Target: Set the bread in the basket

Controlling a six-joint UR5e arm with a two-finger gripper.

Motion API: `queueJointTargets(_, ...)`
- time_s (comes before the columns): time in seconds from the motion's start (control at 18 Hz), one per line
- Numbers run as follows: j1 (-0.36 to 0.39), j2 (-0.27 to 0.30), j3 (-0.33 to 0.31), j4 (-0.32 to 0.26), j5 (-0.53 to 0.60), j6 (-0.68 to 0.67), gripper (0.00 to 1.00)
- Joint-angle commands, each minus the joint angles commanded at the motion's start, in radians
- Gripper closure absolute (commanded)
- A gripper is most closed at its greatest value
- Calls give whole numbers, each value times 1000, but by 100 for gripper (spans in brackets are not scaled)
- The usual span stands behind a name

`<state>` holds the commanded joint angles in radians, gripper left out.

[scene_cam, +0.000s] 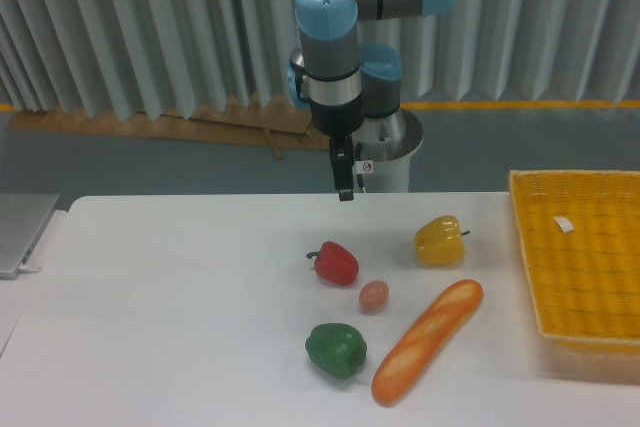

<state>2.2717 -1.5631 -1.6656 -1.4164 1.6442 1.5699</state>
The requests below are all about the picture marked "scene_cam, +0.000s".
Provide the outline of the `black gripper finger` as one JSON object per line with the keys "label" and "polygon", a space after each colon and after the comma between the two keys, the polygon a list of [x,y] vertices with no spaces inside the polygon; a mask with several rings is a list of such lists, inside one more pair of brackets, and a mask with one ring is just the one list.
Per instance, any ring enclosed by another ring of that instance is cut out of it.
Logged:
{"label": "black gripper finger", "polygon": [[353,143],[350,136],[331,139],[331,168],[340,201],[353,200]]}

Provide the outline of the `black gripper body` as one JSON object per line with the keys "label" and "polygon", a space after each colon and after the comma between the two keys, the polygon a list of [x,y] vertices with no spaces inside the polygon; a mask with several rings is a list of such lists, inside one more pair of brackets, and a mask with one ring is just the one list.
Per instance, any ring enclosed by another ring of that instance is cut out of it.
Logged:
{"label": "black gripper body", "polygon": [[310,101],[314,127],[327,136],[348,136],[363,123],[362,96],[339,105]]}

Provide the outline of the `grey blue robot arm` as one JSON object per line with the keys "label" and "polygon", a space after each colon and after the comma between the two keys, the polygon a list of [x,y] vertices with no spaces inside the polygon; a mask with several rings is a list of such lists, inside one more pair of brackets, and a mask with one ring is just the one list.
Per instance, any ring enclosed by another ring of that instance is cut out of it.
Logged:
{"label": "grey blue robot arm", "polygon": [[362,43],[365,21],[428,17],[455,0],[295,0],[299,44],[288,81],[295,104],[309,108],[314,128],[329,139],[334,189],[358,193],[407,191],[410,161],[423,140],[417,117],[401,106],[399,51]]}

